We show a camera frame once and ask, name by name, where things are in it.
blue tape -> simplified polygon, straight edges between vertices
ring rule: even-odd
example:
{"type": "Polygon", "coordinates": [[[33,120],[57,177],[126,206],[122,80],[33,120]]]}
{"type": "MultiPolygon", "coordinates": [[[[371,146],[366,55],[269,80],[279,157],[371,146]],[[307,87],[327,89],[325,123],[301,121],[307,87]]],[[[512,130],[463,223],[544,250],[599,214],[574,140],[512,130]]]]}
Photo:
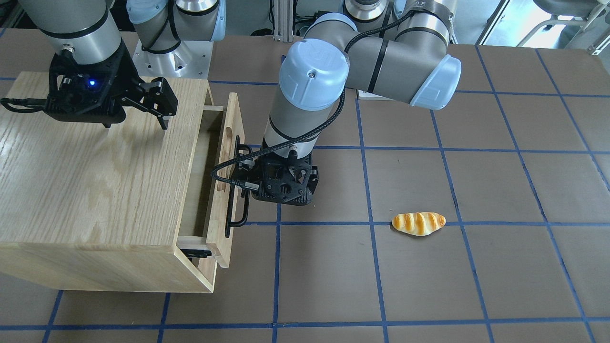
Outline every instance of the blue tape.
{"type": "MultiPolygon", "coordinates": [[[[589,317],[590,322],[610,322],[610,317],[589,317]]],[[[388,321],[388,327],[431,326],[431,325],[477,325],[485,324],[484,319],[456,320],[396,320],[388,321]]],[[[489,319],[491,324],[512,323],[563,323],[582,322],[580,317],[540,317],[540,318],[500,318],[489,319]]],[[[186,324],[86,324],[86,325],[52,325],[51,331],[72,330],[217,330],[217,329],[269,329],[278,328],[330,328],[330,327],[381,327],[381,321],[369,322],[291,322],[291,323],[186,323],[186,324]]],[[[48,325],[0,325],[0,331],[41,331],[48,325]]]]}
{"type": "MultiPolygon", "coordinates": [[[[445,155],[445,151],[443,149],[443,142],[440,139],[440,131],[439,126],[436,123],[436,117],[434,116],[434,111],[430,110],[430,116],[432,118],[432,125],[434,126],[434,132],[436,134],[436,140],[439,143],[440,155],[443,159],[443,165],[445,166],[445,173],[447,174],[447,181],[449,182],[449,189],[451,190],[451,197],[453,198],[453,205],[456,210],[457,219],[462,222],[462,214],[459,210],[458,198],[456,196],[455,188],[453,187],[453,179],[451,177],[451,172],[449,171],[449,163],[447,162],[447,157],[445,155]]],[[[460,225],[460,230],[462,231],[462,239],[464,240],[464,245],[466,247],[466,252],[468,253],[468,261],[470,263],[470,269],[472,270],[472,276],[475,280],[476,293],[479,297],[479,302],[481,304],[481,312],[483,313],[483,320],[485,323],[485,327],[487,328],[487,335],[489,336],[489,342],[494,343],[495,340],[493,338],[492,326],[489,322],[489,316],[487,315],[487,306],[485,305],[485,299],[483,298],[483,290],[481,289],[481,283],[479,282],[479,276],[476,273],[476,265],[475,259],[472,256],[472,251],[470,250],[470,243],[468,242],[468,235],[466,234],[466,228],[464,225],[460,225]]]]}
{"type": "Polygon", "coordinates": [[[540,52],[538,51],[538,49],[535,49],[535,50],[536,50],[536,54],[538,55],[538,59],[540,59],[540,63],[542,63],[544,70],[547,72],[548,78],[551,79],[551,82],[553,83],[553,87],[555,87],[555,90],[557,91],[557,94],[559,95],[559,98],[561,99],[561,103],[563,103],[565,110],[568,112],[568,116],[570,116],[570,120],[572,121],[572,124],[574,124],[574,127],[576,128],[576,131],[578,132],[578,135],[580,136],[580,139],[583,141],[584,147],[589,152],[591,159],[593,160],[593,164],[595,164],[595,168],[597,169],[597,172],[601,176],[601,180],[606,185],[606,189],[608,189],[608,192],[610,192],[610,183],[608,183],[608,179],[606,178],[606,175],[604,175],[603,171],[601,170],[600,164],[597,162],[597,158],[595,158],[595,155],[591,153],[591,148],[589,147],[589,143],[587,143],[587,140],[584,138],[583,132],[578,127],[578,124],[576,123],[576,120],[574,119],[574,116],[572,115],[572,111],[568,107],[568,104],[565,102],[563,95],[559,91],[559,87],[557,87],[557,83],[555,83],[555,80],[553,79],[551,72],[548,70],[547,65],[544,63],[544,60],[542,59],[540,52]]]}
{"type": "MultiPolygon", "coordinates": [[[[483,61],[483,56],[481,55],[481,51],[479,50],[479,47],[476,45],[475,45],[475,49],[476,49],[477,55],[479,56],[479,60],[481,61],[481,65],[483,66],[483,70],[485,71],[485,75],[487,76],[487,81],[489,81],[489,85],[492,88],[492,91],[496,92],[495,87],[493,86],[492,79],[489,76],[487,66],[485,66],[485,61],[483,61]]],[[[512,131],[510,123],[508,122],[508,117],[506,116],[506,113],[504,112],[504,107],[502,106],[502,103],[500,102],[500,98],[498,97],[497,94],[495,94],[495,98],[496,98],[496,102],[498,103],[498,107],[500,108],[500,112],[502,113],[502,118],[504,119],[506,128],[508,129],[508,133],[511,136],[512,143],[515,146],[517,155],[519,156],[519,161],[521,162],[521,166],[523,167],[523,172],[525,173],[525,176],[528,179],[529,187],[532,190],[534,197],[536,198],[536,203],[538,205],[538,209],[540,210],[540,213],[542,214],[542,218],[544,219],[544,221],[547,222],[548,221],[547,215],[544,213],[544,209],[542,208],[542,203],[540,202],[540,198],[538,197],[538,193],[536,192],[536,188],[534,187],[534,183],[532,182],[531,176],[529,174],[529,170],[527,169],[527,166],[525,165],[525,160],[523,159],[523,155],[521,155],[521,152],[519,150],[519,145],[517,144],[517,139],[515,138],[515,135],[512,131]]]]}
{"type": "MultiPolygon", "coordinates": [[[[259,148],[259,145],[251,145],[253,148],[259,148]]],[[[359,146],[349,145],[316,145],[314,149],[319,150],[360,150],[359,146]]],[[[475,153],[516,153],[515,149],[486,149],[486,148],[434,148],[427,146],[365,146],[364,150],[397,150],[397,151],[458,151],[458,152],[475,152],[475,153]]],[[[610,151],[586,151],[586,150],[519,150],[522,153],[532,154],[603,154],[608,155],[610,151]]]]}
{"type": "MultiPolygon", "coordinates": [[[[530,95],[530,96],[559,96],[551,93],[522,93],[522,92],[496,92],[488,90],[456,90],[456,93],[466,94],[498,94],[498,95],[530,95]]],[[[610,95],[593,95],[593,94],[562,94],[572,98],[610,98],[610,95]]]]}
{"type": "MultiPolygon", "coordinates": [[[[249,226],[273,226],[277,222],[246,222],[249,226]]],[[[279,222],[280,225],[287,226],[366,226],[370,222],[279,222]]],[[[375,226],[387,226],[390,222],[373,222],[375,226]]],[[[580,223],[580,222],[502,222],[502,221],[457,221],[447,222],[445,226],[477,226],[477,225],[495,225],[495,226],[577,226],[577,227],[610,227],[610,223],[580,223]]]]}
{"type": "Polygon", "coordinates": [[[157,336],[157,343],[163,342],[163,326],[165,325],[165,320],[167,319],[167,311],[170,308],[170,298],[171,293],[165,294],[165,301],[163,302],[163,313],[161,314],[161,328],[159,328],[159,335],[157,336]]]}
{"type": "MultiPolygon", "coordinates": [[[[587,149],[587,151],[590,152],[591,148],[589,148],[589,144],[587,143],[587,140],[584,138],[582,131],[578,127],[578,124],[576,123],[576,120],[574,119],[574,116],[572,115],[572,111],[570,111],[567,103],[565,102],[564,97],[561,95],[561,92],[559,91],[559,87],[557,87],[557,83],[555,83],[555,80],[553,79],[551,72],[548,70],[546,63],[544,63],[544,60],[543,60],[542,56],[540,55],[540,52],[538,51],[538,49],[534,49],[534,50],[536,51],[536,55],[538,55],[538,59],[540,60],[540,63],[544,67],[544,70],[547,72],[548,78],[551,80],[551,83],[553,83],[553,87],[557,91],[557,94],[559,95],[561,102],[563,103],[563,105],[565,107],[565,110],[567,111],[568,115],[570,116],[570,119],[571,119],[572,123],[574,124],[574,127],[576,128],[578,135],[580,136],[580,139],[583,141],[583,144],[584,144],[585,148],[587,149]]],[[[606,184],[606,188],[610,192],[610,185],[608,184],[608,180],[606,179],[605,175],[601,171],[601,168],[600,168],[599,164],[597,163],[597,159],[595,158],[595,155],[590,154],[590,156],[591,156],[591,159],[593,160],[593,163],[595,164],[595,168],[597,168],[597,171],[601,176],[602,181],[606,184]]],[[[574,301],[576,302],[576,307],[578,308],[578,312],[580,312],[580,315],[583,318],[584,325],[587,328],[587,333],[589,334],[589,339],[591,339],[592,343],[595,343],[595,337],[593,336],[593,331],[591,330],[591,326],[589,325],[587,316],[584,313],[583,306],[580,302],[578,294],[576,293],[576,288],[574,287],[574,283],[572,282],[570,273],[568,272],[567,267],[565,266],[564,258],[563,258],[563,256],[561,256],[561,251],[559,251],[559,247],[557,245],[557,242],[555,241],[555,236],[553,235],[553,230],[551,229],[550,225],[547,225],[547,231],[548,231],[548,235],[551,237],[551,241],[553,243],[553,248],[555,249],[557,258],[559,259],[559,264],[561,265],[561,269],[564,271],[565,278],[566,278],[568,284],[570,285],[570,290],[572,291],[572,296],[574,297],[574,301]]]]}
{"type": "Polygon", "coordinates": [[[364,173],[364,189],[367,196],[367,207],[368,207],[368,224],[371,231],[371,246],[373,248],[373,264],[375,265],[375,279],[377,281],[377,296],[379,298],[379,312],[381,313],[381,325],[383,330],[384,343],[389,343],[390,338],[387,333],[387,319],[386,319],[386,304],[383,297],[383,287],[381,286],[381,272],[379,271],[379,256],[377,254],[377,240],[375,239],[375,224],[373,220],[373,205],[371,202],[371,192],[368,185],[368,169],[367,169],[367,157],[364,150],[364,133],[362,131],[362,118],[360,116],[360,102],[355,99],[356,102],[356,117],[358,120],[358,134],[360,138],[360,148],[362,155],[362,171],[364,173]]]}
{"type": "Polygon", "coordinates": [[[280,224],[282,220],[282,205],[277,205],[276,223],[275,223],[275,273],[273,277],[273,333],[271,336],[272,343],[278,341],[278,312],[279,312],[279,258],[280,258],[280,243],[281,230],[280,224]]]}
{"type": "Polygon", "coordinates": [[[49,336],[51,335],[53,323],[55,322],[55,316],[57,315],[57,310],[59,310],[59,304],[62,302],[62,296],[63,290],[57,291],[55,303],[53,304],[53,310],[51,311],[51,316],[49,317],[49,323],[46,326],[45,335],[43,336],[42,343],[47,343],[49,341],[49,336]]]}

light blue joint cap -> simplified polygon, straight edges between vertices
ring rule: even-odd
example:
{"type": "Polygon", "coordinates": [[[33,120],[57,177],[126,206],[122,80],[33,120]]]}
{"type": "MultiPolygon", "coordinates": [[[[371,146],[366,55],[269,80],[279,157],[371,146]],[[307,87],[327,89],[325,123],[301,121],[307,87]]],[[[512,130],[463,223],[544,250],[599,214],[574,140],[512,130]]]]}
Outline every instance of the light blue joint cap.
{"type": "Polygon", "coordinates": [[[349,17],[347,17],[344,14],[334,13],[334,12],[327,13],[327,14],[322,15],[321,17],[319,17],[318,20],[316,20],[311,26],[309,26],[309,29],[314,27],[316,24],[320,24],[323,21],[329,21],[329,20],[342,21],[345,24],[349,25],[352,29],[354,29],[354,31],[356,31],[356,32],[358,31],[358,28],[356,27],[356,24],[354,24],[354,22],[349,17]]]}
{"type": "Polygon", "coordinates": [[[288,50],[279,69],[279,88],[294,106],[322,110],[339,98],[349,73],[350,63],[343,51],[307,38],[288,50]]]}
{"type": "Polygon", "coordinates": [[[394,1],[394,14],[396,18],[400,19],[404,15],[404,6],[406,6],[407,0],[396,0],[394,1]]]}
{"type": "Polygon", "coordinates": [[[219,0],[218,4],[218,14],[216,15],[216,26],[214,26],[214,33],[212,34],[212,39],[210,41],[217,42],[219,40],[224,39],[224,34],[226,33],[226,12],[227,12],[227,4],[226,0],[219,0]]]}
{"type": "Polygon", "coordinates": [[[446,55],[419,88],[411,100],[411,106],[431,110],[445,107],[458,87],[461,74],[462,62],[451,55],[446,55]]]}
{"type": "Polygon", "coordinates": [[[142,24],[159,14],[167,0],[127,0],[127,13],[132,24],[142,24]]]}

wooden drawer cabinet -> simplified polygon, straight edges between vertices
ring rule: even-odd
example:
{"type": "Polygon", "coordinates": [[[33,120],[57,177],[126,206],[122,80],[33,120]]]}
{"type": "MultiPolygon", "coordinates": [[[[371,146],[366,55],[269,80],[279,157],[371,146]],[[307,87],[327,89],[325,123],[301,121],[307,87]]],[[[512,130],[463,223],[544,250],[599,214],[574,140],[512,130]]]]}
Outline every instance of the wooden drawer cabinet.
{"type": "MultiPolygon", "coordinates": [[[[209,171],[243,141],[239,104],[214,106],[206,80],[169,82],[167,131],[136,109],[110,129],[0,110],[0,272],[56,289],[214,291],[232,238],[229,187],[209,171]]],[[[46,73],[21,73],[9,98],[47,92],[46,73]]]]}

floor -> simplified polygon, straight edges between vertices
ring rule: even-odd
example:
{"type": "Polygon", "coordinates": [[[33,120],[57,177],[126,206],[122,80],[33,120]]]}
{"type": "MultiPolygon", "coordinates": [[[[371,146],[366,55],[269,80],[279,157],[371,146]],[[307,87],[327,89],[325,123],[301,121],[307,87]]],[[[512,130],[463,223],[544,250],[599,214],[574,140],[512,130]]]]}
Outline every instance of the floor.
{"type": "MultiPolygon", "coordinates": [[[[0,31],[0,46],[0,96],[48,67],[38,32],[0,31]]],[[[288,48],[217,44],[212,94],[239,94],[250,144],[288,48]]],[[[0,274],[0,342],[610,342],[610,76],[582,51],[450,54],[464,72],[443,110],[348,90],[314,150],[313,204],[254,202],[214,294],[57,291],[0,274]],[[417,211],[448,223],[423,238],[389,225],[417,211]]]]}

drawer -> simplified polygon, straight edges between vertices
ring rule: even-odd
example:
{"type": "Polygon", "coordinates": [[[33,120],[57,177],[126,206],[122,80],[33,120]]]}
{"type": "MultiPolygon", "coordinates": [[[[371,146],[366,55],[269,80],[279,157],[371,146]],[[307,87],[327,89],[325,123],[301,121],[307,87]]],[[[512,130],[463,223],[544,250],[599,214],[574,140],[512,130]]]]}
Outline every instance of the drawer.
{"type": "MultiPolygon", "coordinates": [[[[110,129],[0,110],[0,272],[56,289],[214,290],[232,237],[229,187],[209,172],[243,141],[239,102],[214,106],[206,80],[168,81],[179,109],[166,131],[133,108],[110,129]]],[[[23,72],[9,97],[47,92],[48,74],[23,72]]]]}

